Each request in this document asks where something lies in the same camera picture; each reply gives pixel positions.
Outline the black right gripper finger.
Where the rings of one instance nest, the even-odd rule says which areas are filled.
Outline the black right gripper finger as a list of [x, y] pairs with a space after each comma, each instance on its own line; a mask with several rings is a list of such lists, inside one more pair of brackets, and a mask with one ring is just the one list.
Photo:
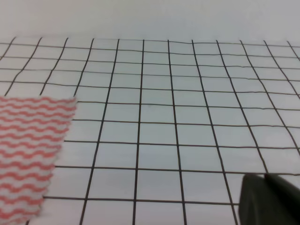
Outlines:
[[300, 189], [278, 175], [246, 174], [239, 203], [241, 225], [298, 225]]

